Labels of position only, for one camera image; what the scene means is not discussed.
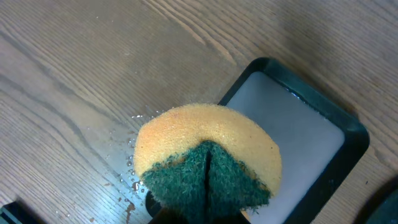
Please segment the orange green sponge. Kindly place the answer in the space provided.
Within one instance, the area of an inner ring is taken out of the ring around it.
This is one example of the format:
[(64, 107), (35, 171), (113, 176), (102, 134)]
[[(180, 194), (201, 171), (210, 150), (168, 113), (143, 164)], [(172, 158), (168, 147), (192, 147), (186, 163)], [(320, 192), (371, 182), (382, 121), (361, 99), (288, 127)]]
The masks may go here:
[(140, 129), (134, 169), (161, 206), (154, 223), (244, 223), (279, 192), (278, 145), (225, 106), (190, 104)]

